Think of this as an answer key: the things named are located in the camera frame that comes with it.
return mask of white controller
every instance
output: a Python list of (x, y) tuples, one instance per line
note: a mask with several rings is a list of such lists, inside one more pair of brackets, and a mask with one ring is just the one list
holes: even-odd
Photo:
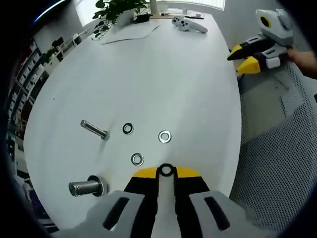
[(176, 16), (172, 19), (172, 24), (177, 26), (179, 30), (181, 31), (188, 31), (189, 29), (195, 29), (197, 31), (200, 31), (201, 33), (208, 32), (208, 29), (203, 27), (202, 25), (193, 22), (191, 20), (188, 20), (182, 16)]

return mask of potted plant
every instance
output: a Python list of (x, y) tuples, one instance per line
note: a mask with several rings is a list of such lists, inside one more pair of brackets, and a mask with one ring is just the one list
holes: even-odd
[(134, 12), (140, 13), (140, 9), (147, 8), (146, 4), (145, 0), (99, 0), (96, 7), (100, 10), (93, 16), (93, 19), (100, 19), (95, 26), (95, 37), (102, 37), (114, 24), (123, 27), (131, 23)]

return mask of table surface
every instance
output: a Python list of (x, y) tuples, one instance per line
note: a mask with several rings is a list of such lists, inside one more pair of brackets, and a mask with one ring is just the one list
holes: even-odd
[[(85, 220), (100, 198), (73, 197), (71, 181), (103, 176), (124, 190), (139, 169), (170, 163), (199, 171), (229, 196), (238, 165), (240, 97), (228, 48), (211, 15), (207, 34), (182, 32), (169, 19), (144, 39), (101, 45), (90, 38), (54, 70), (31, 111), (24, 138), (34, 189), (60, 229)], [(105, 142), (82, 119), (110, 132)], [(131, 135), (122, 126), (134, 125)], [(162, 144), (158, 134), (169, 130)], [(142, 153), (140, 167), (131, 155)]]

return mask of mesh chair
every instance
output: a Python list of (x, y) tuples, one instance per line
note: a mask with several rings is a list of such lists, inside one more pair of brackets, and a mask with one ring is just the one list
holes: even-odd
[(317, 175), (317, 110), (293, 63), (239, 82), (242, 138), (230, 198), (251, 222), (283, 230)]

